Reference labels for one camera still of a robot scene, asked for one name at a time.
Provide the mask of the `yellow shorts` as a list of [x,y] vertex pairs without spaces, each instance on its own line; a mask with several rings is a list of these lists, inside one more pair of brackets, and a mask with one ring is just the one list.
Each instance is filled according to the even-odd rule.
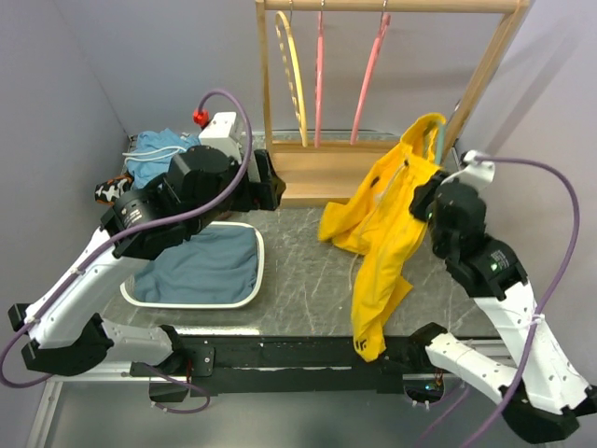
[[436,174],[439,113],[419,117],[377,160],[347,203],[326,205],[318,239],[362,257],[352,286],[355,352],[366,362],[385,350],[383,328],[412,286],[402,274],[423,241],[426,225],[410,213],[416,188]]

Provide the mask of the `green hanger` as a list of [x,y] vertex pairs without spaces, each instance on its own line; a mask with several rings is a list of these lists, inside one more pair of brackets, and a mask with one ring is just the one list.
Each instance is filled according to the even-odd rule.
[[426,122],[423,129],[422,157],[437,166],[441,166],[443,163],[447,125],[459,110],[460,104],[461,101],[456,103],[448,119],[430,119],[429,114],[423,116]]

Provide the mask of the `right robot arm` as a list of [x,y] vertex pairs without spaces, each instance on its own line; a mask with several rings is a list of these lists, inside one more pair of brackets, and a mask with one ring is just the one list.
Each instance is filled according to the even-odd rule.
[[409,337],[410,365],[457,375],[497,404],[528,443],[567,439],[579,417],[596,412],[596,388],[574,369],[539,313],[514,250],[486,232],[478,190],[437,172],[415,189],[410,213],[427,224],[433,253],[490,319],[515,364],[502,366],[430,323]]

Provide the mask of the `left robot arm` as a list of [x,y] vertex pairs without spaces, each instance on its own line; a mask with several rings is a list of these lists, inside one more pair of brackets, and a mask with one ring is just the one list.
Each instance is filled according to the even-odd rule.
[[38,301],[8,311],[26,368],[76,376],[106,360],[183,369],[186,352],[170,325],[138,328],[101,317],[120,285],[164,250],[203,231],[227,211],[273,211],[285,192],[265,149],[236,161],[222,150],[195,146],[175,155],[168,170],[125,192],[104,213],[73,267]]

